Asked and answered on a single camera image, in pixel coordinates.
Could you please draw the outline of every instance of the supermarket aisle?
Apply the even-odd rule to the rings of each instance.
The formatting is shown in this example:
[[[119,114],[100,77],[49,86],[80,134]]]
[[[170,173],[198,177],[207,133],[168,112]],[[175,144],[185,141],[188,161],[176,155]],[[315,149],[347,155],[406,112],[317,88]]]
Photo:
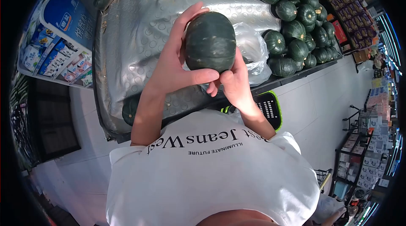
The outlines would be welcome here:
[[[337,64],[274,90],[281,104],[281,131],[291,132],[314,169],[334,166],[334,150],[345,136],[348,107],[362,107],[373,70],[356,73],[347,56]],[[93,91],[71,88],[72,115],[82,149],[37,166],[33,178],[54,205],[82,226],[107,225],[105,205],[111,168],[109,152],[129,142],[107,142],[99,125]]]

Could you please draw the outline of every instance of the hand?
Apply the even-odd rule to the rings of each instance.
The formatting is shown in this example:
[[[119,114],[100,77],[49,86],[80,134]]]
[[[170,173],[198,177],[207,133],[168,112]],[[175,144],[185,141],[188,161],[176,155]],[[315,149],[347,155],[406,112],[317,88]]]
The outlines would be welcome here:
[[[231,70],[224,71],[219,80],[210,82],[206,92],[214,97],[220,84],[224,86],[224,95],[228,101],[240,112],[249,112],[256,107],[248,82],[247,66],[238,47],[236,48],[236,60]]]
[[[202,2],[198,2],[190,6],[175,20],[169,39],[145,88],[148,87],[150,90],[166,94],[187,86],[212,82],[219,78],[219,73],[213,69],[192,71],[182,69],[185,62],[184,55],[181,53],[182,37],[190,20],[201,13],[209,11],[208,8],[202,9],[202,5]]]

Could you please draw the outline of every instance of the finger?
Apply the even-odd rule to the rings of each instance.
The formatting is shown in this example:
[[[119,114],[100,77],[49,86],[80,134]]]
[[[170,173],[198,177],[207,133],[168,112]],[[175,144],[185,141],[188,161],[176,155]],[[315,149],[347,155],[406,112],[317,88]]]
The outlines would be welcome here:
[[[177,76],[177,83],[184,88],[190,85],[212,82],[217,80],[219,76],[218,72],[214,69],[183,70]]]
[[[220,76],[220,82],[224,85],[225,88],[227,86],[233,85],[233,83],[234,83],[233,72],[230,70],[224,71]]]
[[[209,87],[206,90],[207,94],[211,94],[214,91],[214,88],[216,88],[216,85],[214,84],[214,82],[210,82]]]
[[[175,40],[180,40],[182,38],[183,32],[185,31],[188,22],[194,18],[196,13],[201,10],[203,2],[198,2],[190,7],[188,7],[176,20],[170,30],[169,38],[174,38]]]
[[[218,89],[217,89],[217,87],[215,86],[214,89],[213,89],[213,92],[210,94],[210,96],[211,96],[211,97],[215,97],[215,96],[217,95],[217,92],[218,92]]]
[[[241,51],[238,47],[236,47],[236,59],[234,61],[234,65],[231,68],[231,71],[236,73],[236,71],[243,69],[246,70],[247,66],[245,65],[245,62],[242,58]]]

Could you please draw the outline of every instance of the shopping cart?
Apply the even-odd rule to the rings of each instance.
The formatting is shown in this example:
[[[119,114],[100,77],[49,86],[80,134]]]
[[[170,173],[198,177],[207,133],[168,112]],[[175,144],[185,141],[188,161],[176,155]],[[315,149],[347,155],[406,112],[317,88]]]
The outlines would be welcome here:
[[[344,128],[343,131],[353,131],[355,129],[358,129],[359,125],[361,125],[361,127],[365,128],[367,127],[367,123],[364,123],[364,119],[362,118],[362,115],[360,113],[363,112],[376,112],[377,110],[377,106],[369,106],[366,107],[366,105],[364,106],[364,109],[358,109],[357,107],[354,107],[353,105],[350,105],[351,108],[357,109],[358,111],[356,113],[354,113],[353,115],[351,115],[348,118],[343,118],[343,121],[348,121],[348,128]],[[358,118],[354,120],[353,123],[351,123],[351,118],[354,117],[355,115],[358,114]]]
[[[332,174],[332,169],[328,170],[314,170],[317,176],[317,182],[319,183],[319,189],[323,193],[324,185],[327,183],[328,179]]]

